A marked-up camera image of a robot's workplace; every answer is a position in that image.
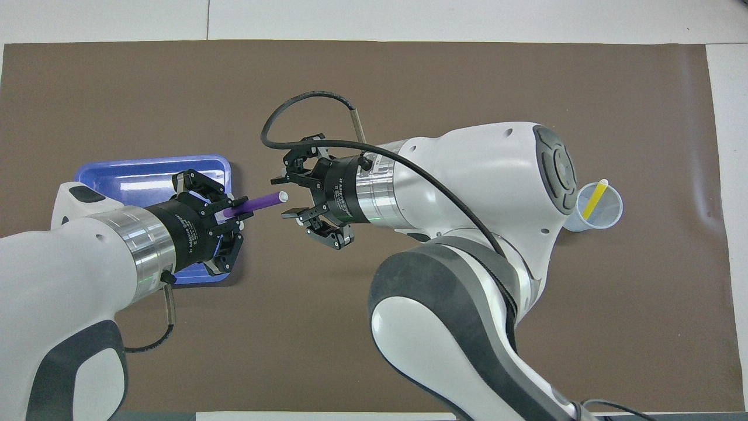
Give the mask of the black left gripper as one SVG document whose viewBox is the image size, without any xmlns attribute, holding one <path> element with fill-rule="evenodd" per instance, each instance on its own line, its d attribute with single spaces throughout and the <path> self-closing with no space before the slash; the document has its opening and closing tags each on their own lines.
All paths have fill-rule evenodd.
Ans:
<svg viewBox="0 0 748 421">
<path fill-rule="evenodd" d="M 243 196 L 233 199 L 223 184 L 196 170 L 185 170 L 171 177 L 175 195 L 166 202 L 145 209 L 168 230 L 175 248 L 174 272 L 198 262 L 209 275 L 229 274 L 243 245 L 241 221 L 254 212 L 241 210 L 248 202 Z M 216 224 L 221 214 L 226 220 Z"/>
</svg>

